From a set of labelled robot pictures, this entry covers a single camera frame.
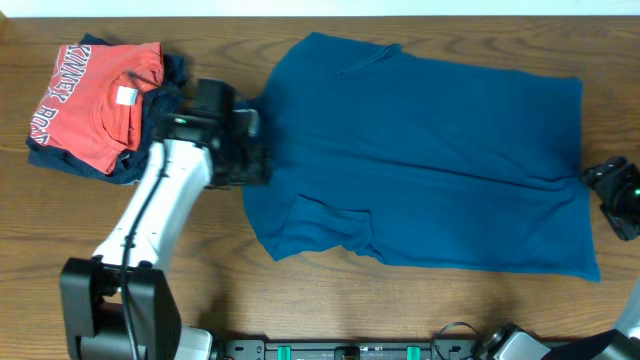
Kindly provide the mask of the teal blue t-shirt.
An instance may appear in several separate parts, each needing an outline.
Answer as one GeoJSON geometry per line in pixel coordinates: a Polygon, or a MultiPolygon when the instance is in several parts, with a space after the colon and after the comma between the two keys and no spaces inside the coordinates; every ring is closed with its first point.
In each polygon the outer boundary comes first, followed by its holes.
{"type": "Polygon", "coordinates": [[[272,156],[243,191],[272,258],[343,247],[386,265],[598,281],[583,86],[312,33],[254,105],[272,156]]]}

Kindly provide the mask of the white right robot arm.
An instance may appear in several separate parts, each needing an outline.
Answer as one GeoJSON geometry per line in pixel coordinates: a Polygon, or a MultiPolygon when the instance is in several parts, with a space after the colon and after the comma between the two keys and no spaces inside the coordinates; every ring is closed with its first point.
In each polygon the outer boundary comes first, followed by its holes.
{"type": "MultiPolygon", "coordinates": [[[[613,157],[588,168],[582,181],[599,197],[600,210],[619,239],[639,238],[639,168],[613,157]]],[[[639,288],[614,327],[587,338],[552,345],[509,323],[476,346],[471,357],[487,360],[639,360],[639,288]]]]}

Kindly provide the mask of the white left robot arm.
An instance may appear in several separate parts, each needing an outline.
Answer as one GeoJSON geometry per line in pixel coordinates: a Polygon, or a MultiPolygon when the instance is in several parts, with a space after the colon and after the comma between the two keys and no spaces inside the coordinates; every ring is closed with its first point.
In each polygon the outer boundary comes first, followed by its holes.
{"type": "Polygon", "coordinates": [[[204,190],[267,182],[259,131],[254,109],[161,116],[143,177],[117,225],[90,258],[70,258],[61,271],[71,358],[223,358],[209,331],[183,324],[167,273],[204,190]]]}

